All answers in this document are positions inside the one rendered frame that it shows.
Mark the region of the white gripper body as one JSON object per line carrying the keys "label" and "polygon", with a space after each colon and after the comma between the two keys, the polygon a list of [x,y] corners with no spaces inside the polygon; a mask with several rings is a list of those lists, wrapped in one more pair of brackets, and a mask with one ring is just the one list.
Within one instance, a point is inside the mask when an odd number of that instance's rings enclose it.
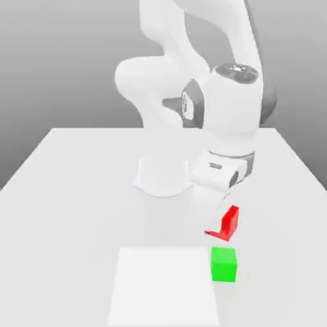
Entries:
{"label": "white gripper body", "polygon": [[192,189],[192,213],[195,223],[203,230],[210,229],[212,223],[220,220],[221,211],[226,207],[230,191],[220,192],[212,188],[195,185]]}

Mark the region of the small red cube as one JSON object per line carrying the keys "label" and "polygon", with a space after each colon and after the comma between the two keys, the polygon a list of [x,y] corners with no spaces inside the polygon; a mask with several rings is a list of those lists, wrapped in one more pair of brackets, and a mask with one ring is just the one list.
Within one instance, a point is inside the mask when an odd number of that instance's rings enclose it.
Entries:
{"label": "small red cube", "polygon": [[220,230],[204,231],[205,234],[223,241],[229,241],[238,227],[239,207],[231,206],[221,219]]}

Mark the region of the small green cube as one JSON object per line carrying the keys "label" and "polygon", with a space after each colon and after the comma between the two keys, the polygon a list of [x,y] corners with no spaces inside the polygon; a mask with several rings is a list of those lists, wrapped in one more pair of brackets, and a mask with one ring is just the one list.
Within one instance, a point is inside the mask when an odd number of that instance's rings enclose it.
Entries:
{"label": "small green cube", "polygon": [[211,276],[215,282],[235,282],[238,262],[234,248],[211,248]]}

